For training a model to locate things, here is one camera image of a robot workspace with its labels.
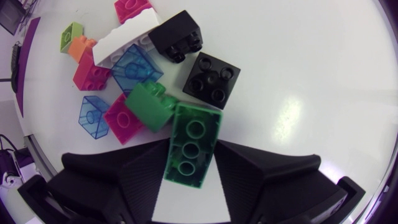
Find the lime green brick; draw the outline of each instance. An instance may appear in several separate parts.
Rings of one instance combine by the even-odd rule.
[[[61,53],[68,53],[73,38],[83,35],[83,26],[77,22],[72,22],[61,35]]]
[[[177,104],[166,180],[201,188],[213,157],[222,116],[218,110]]]
[[[166,88],[160,83],[138,83],[130,92],[126,106],[151,131],[159,131],[174,115],[178,99],[165,95]]]

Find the clear blue brick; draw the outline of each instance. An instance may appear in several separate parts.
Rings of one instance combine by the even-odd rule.
[[[95,139],[107,135],[109,126],[104,114],[109,109],[98,96],[85,96],[81,104],[79,124]]]
[[[112,75],[128,96],[135,85],[148,80],[156,82],[163,72],[144,49],[133,44],[113,66]]]

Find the pink brick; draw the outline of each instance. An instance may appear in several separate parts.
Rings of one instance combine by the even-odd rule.
[[[152,5],[148,0],[118,0],[114,3],[114,8],[121,24],[140,14],[142,10],[151,7]]]
[[[124,104],[125,100],[126,96],[122,93],[104,115],[106,123],[123,145],[144,127]]]
[[[95,66],[93,54],[84,53],[73,77],[73,82],[81,91],[103,90],[110,76],[110,69]]]

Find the dark green brick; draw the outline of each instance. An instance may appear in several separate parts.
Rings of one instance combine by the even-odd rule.
[[[165,95],[160,83],[138,83],[130,92],[126,106],[151,131],[159,131],[174,115],[178,99]]]
[[[165,179],[201,188],[213,156],[222,112],[178,103]]]

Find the toy brick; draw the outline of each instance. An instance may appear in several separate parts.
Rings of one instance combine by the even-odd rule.
[[[151,81],[138,83],[125,104],[151,131],[159,131],[174,115],[178,102],[173,96],[165,95],[166,88]]]
[[[72,22],[61,35],[61,53],[68,53],[70,44],[75,37],[83,35],[83,26],[77,22]]]
[[[84,53],[77,67],[73,82],[80,91],[103,90],[111,70],[94,65],[93,56]]]
[[[128,96],[138,83],[148,80],[156,82],[163,72],[144,49],[133,44],[113,66],[112,75]]]
[[[95,65],[112,68],[132,44],[137,44],[146,51],[153,49],[147,33],[158,25],[158,17],[153,8],[145,9],[138,16],[128,19],[93,47]]]
[[[222,112],[178,103],[165,179],[201,188],[213,156]]]
[[[93,54],[93,47],[97,44],[94,39],[87,39],[84,35],[79,38],[73,38],[72,44],[69,47],[68,54],[75,59],[77,63],[80,63],[81,56],[84,53]]]
[[[118,0],[114,3],[114,8],[121,24],[140,14],[142,10],[151,7],[152,5],[148,0]]]
[[[231,64],[200,52],[183,92],[224,109],[240,71]]]
[[[185,54],[201,49],[203,39],[198,24],[182,11],[148,34],[157,51],[172,62],[185,60]]]
[[[144,125],[124,104],[126,96],[121,94],[105,113],[104,119],[121,144],[134,137]]]
[[[108,134],[109,126],[104,120],[107,105],[98,96],[85,96],[81,104],[79,124],[95,139]]]

